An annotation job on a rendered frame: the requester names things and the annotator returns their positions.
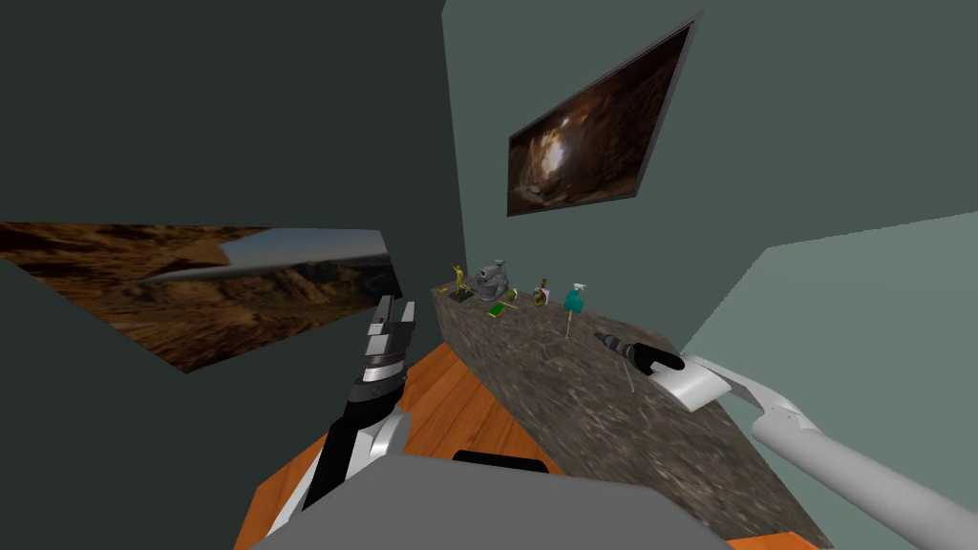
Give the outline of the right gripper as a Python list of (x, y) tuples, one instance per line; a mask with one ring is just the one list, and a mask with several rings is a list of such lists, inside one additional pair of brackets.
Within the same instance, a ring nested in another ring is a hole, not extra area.
[(611, 333), (595, 332), (594, 337), (606, 348), (611, 349), (625, 358), (630, 364), (635, 365), (635, 348), (633, 344), (624, 342), (618, 337), (611, 335)]

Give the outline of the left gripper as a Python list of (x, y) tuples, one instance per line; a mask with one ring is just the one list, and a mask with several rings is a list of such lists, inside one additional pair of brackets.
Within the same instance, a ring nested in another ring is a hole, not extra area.
[(394, 322), (393, 295), (381, 298), (370, 327), (369, 342), (365, 353), (367, 369), (403, 368), (405, 354), (415, 328), (415, 302), (407, 302), (399, 321)]

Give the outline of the grey metal appliance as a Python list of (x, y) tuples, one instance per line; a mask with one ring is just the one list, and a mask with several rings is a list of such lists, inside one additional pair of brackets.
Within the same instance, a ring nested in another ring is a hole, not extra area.
[(494, 260), (484, 267), (475, 280), (478, 298), (482, 302), (495, 302), (510, 288), (504, 260)]

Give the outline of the desert landscape picture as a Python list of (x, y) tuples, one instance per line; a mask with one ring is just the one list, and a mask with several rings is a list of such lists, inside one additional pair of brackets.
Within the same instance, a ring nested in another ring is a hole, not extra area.
[(0, 258), (182, 372), (400, 296), (376, 230), (0, 222)]

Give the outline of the cave picture with grey frame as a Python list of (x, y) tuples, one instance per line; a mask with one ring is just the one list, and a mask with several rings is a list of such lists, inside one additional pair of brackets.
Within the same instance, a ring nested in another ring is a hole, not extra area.
[(637, 196), (701, 17), (510, 137), (507, 217)]

